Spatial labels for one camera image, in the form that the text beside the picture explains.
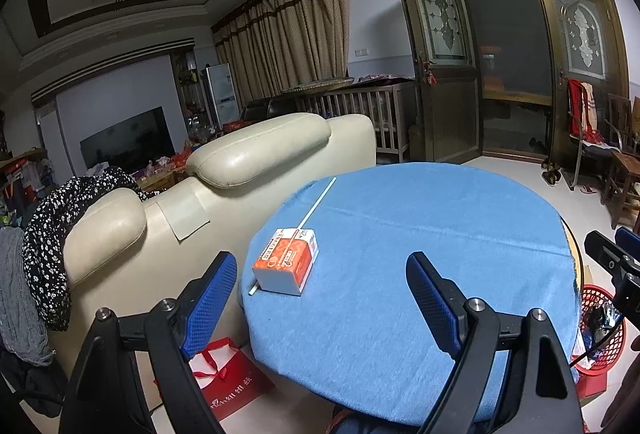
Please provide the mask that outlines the round wooden table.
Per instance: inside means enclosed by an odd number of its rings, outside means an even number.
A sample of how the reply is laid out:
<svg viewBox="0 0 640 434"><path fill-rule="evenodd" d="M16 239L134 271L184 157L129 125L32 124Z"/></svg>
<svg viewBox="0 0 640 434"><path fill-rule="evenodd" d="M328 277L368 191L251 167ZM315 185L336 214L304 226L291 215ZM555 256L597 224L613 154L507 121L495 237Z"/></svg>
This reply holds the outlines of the round wooden table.
<svg viewBox="0 0 640 434"><path fill-rule="evenodd" d="M578 241L573 234L572 230L566 223L566 220L561 219L568 247L570 248L570 254L572 254L574 262L574 271L576 277L576 287L578 290L582 290L584 285L584 263L582 263L582 253L580 252Z"/></svg>

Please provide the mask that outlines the closed bronze glass door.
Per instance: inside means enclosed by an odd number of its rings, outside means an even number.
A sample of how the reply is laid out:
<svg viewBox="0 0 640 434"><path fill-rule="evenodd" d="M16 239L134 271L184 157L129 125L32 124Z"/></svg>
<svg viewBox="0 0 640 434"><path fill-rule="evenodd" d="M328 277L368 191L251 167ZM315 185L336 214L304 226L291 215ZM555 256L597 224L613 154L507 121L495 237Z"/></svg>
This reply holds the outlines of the closed bronze glass door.
<svg viewBox="0 0 640 434"><path fill-rule="evenodd" d="M622 28L611 0L541 0L552 56L551 158L573 161L570 140L570 79L592 85L605 100L628 93L628 69Z"/></svg>

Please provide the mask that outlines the chair with red towel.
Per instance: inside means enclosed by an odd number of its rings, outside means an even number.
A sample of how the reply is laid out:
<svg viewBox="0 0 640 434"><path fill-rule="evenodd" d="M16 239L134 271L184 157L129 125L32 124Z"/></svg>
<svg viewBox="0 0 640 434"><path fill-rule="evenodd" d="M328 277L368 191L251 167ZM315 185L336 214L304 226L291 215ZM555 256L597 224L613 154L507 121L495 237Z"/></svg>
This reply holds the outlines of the chair with red towel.
<svg viewBox="0 0 640 434"><path fill-rule="evenodd" d="M593 94L593 86L584 81L570 78L566 81L568 93L568 116L570 126L568 135L577 146L577 156L573 175L568 179L568 188L571 191L578 185L582 158L585 156L611 157L614 153L623 150L623 139L608 119L604 123L614 133L614 139L608 142L599 129L596 97Z"/></svg>

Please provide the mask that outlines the red gift bag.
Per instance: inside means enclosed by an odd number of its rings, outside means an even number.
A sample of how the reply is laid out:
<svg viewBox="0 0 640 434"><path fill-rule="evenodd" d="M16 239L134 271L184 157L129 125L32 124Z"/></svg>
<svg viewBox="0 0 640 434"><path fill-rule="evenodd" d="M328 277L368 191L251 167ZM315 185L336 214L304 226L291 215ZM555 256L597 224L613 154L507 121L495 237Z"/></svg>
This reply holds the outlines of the red gift bag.
<svg viewBox="0 0 640 434"><path fill-rule="evenodd" d="M269 376L230 339L210 342L186 360L167 345L150 352L154 383L177 433L213 433L220 422L271 392Z"/></svg>

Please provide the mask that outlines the red plastic basket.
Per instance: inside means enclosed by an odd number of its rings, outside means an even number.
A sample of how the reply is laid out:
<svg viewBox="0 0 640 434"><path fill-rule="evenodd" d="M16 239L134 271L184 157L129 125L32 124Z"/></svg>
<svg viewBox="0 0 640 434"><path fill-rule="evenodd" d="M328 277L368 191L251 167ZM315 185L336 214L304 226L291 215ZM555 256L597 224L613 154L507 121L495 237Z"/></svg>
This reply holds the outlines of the red plastic basket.
<svg viewBox="0 0 640 434"><path fill-rule="evenodd" d="M572 365L581 376L600 376L612 369L623 353L626 331L612 295L595 285L582 288L579 333Z"/></svg>

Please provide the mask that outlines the black white patterned cloth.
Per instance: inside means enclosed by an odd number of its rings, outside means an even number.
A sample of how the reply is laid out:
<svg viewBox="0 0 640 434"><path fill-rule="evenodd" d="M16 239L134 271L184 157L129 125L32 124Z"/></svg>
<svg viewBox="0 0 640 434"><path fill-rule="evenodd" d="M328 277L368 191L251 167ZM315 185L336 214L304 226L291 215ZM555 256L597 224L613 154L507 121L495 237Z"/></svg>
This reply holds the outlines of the black white patterned cloth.
<svg viewBox="0 0 640 434"><path fill-rule="evenodd" d="M117 188L134 191L142 201L158 194L144 191L116 165L98 176L74 176L40 202L27 224L23 240L23 269L27 287L43 324L64 331L70 323L72 299L63 250L73 227L100 198Z"/></svg>

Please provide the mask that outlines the dark wooden stool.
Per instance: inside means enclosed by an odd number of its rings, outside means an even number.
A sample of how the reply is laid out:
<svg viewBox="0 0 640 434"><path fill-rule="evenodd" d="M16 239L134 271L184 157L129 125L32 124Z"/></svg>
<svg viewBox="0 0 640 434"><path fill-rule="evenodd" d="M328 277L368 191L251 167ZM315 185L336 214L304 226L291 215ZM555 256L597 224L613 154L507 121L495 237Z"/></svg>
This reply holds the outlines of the dark wooden stool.
<svg viewBox="0 0 640 434"><path fill-rule="evenodd" d="M611 167L605 176L600 202L610 213L611 228L635 217L631 228L639 230L639 157L611 150Z"/></svg>

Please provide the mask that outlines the beige striped curtain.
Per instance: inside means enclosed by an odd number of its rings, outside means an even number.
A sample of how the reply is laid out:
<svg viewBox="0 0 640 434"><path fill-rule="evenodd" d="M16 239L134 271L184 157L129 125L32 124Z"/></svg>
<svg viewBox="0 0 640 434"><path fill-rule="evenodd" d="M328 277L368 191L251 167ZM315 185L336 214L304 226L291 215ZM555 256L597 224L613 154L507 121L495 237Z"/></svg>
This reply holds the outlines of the beige striped curtain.
<svg viewBox="0 0 640 434"><path fill-rule="evenodd" d="M212 27L242 106L308 82L344 78L349 0L250 0Z"/></svg>

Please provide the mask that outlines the white standing air conditioner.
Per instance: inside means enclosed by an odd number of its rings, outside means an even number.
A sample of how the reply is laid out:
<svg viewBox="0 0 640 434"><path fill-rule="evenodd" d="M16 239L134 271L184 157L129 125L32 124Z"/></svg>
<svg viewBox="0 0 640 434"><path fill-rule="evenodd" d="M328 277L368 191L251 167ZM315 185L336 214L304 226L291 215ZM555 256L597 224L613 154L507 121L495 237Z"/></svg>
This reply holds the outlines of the white standing air conditioner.
<svg viewBox="0 0 640 434"><path fill-rule="evenodd" d="M229 65L205 67L203 76L214 126L221 129L225 124L237 121L241 110Z"/></svg>

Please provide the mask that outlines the cream leather sofa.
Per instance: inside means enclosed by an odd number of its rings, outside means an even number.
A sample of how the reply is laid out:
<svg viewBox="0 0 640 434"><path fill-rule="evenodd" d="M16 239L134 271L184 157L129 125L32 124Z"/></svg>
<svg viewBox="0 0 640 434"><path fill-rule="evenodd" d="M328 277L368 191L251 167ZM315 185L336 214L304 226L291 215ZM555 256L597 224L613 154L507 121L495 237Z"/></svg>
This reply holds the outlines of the cream leather sofa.
<svg viewBox="0 0 640 434"><path fill-rule="evenodd" d="M368 117L291 113L200 147L186 161L186 178L148 200L131 189L111 191L64 243L70 324L50 336L61 366L73 369L100 307L144 313L178 295L220 251L244 264L250 239L288 197L375 160Z"/></svg>

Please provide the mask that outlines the open bronze glass door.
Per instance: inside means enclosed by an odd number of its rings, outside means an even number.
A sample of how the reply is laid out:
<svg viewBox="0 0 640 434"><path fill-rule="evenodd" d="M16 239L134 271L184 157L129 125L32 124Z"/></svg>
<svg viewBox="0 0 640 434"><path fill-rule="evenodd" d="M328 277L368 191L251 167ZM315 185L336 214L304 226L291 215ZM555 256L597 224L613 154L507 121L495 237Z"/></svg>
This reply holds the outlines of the open bronze glass door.
<svg viewBox="0 0 640 434"><path fill-rule="evenodd" d="M416 78L416 158L482 154L480 65L468 0L401 0Z"/></svg>

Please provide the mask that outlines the black flat television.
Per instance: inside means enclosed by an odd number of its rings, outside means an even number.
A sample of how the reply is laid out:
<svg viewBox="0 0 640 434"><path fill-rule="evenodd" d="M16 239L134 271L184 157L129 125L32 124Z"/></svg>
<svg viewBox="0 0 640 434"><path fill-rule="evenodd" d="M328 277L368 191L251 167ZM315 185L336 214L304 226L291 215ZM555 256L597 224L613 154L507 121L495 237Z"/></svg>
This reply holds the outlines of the black flat television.
<svg viewBox="0 0 640 434"><path fill-rule="evenodd" d="M175 154L162 107L120 121L80 142L87 168L107 162L135 173Z"/></svg>

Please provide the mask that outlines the grey cloth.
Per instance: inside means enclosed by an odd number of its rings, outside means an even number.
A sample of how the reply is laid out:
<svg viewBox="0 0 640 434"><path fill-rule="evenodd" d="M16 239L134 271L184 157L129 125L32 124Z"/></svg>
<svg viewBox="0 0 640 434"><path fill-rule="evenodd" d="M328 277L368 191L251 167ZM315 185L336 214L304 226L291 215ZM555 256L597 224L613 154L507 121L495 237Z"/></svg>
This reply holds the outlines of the grey cloth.
<svg viewBox="0 0 640 434"><path fill-rule="evenodd" d="M1 228L1 340L23 362L46 367L52 364L54 352L26 283L23 239L21 228Z"/></svg>

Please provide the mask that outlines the wooden crib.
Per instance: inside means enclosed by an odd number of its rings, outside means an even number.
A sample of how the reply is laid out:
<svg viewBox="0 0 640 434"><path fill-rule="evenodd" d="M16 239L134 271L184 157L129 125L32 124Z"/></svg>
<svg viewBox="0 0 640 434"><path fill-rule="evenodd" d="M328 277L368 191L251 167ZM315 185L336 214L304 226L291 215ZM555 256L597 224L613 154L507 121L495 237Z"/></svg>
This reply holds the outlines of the wooden crib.
<svg viewBox="0 0 640 434"><path fill-rule="evenodd" d="M367 116L373 124L378 156L394 162L410 159L409 130L416 121L416 83L412 79L317 81L291 89L283 96L294 110L326 119L354 113Z"/></svg>

